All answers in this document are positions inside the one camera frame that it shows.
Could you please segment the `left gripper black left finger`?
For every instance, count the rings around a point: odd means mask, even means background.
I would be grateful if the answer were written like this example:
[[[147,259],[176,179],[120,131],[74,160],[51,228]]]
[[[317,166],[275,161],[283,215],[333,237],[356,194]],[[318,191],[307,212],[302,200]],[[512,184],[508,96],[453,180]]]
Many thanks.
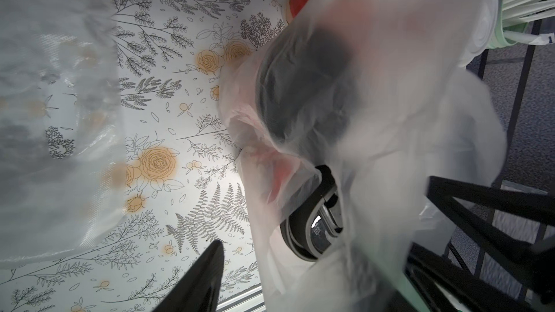
[[[213,241],[153,312],[214,312],[224,270],[224,247]]]

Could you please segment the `red cup black lid front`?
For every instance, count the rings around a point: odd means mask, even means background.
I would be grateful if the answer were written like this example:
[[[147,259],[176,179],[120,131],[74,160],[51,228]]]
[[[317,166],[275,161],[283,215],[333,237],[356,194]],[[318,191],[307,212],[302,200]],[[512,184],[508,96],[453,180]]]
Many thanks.
[[[287,247],[304,261],[316,261],[343,231],[337,186],[327,166],[317,168],[322,180],[287,219],[280,232]]]

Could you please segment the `red cup black lid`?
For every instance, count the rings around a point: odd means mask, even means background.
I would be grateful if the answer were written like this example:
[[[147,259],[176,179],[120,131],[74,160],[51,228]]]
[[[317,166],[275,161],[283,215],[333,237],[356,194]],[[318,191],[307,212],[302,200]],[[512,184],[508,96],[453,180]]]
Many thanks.
[[[304,261],[316,261],[343,231],[337,186],[327,166],[317,168],[322,180],[287,219],[280,232],[287,247]]]
[[[336,34],[282,33],[257,76],[257,111],[287,153],[316,166],[345,134],[358,105],[352,54]]]

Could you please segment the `clear plastic carrier bag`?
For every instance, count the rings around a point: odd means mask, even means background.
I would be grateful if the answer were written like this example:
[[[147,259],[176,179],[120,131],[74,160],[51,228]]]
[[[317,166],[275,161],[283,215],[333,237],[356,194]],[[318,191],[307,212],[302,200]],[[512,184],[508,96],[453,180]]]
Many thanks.
[[[410,245],[445,244],[453,224],[426,212],[430,176],[488,185],[506,137],[489,89],[458,66],[481,0],[309,0],[282,32],[336,34],[352,54],[358,105],[327,151],[343,231],[303,262],[280,224],[321,182],[319,166],[279,147],[257,111],[257,76],[282,34],[221,70],[219,113],[238,172],[269,311],[383,311]]]

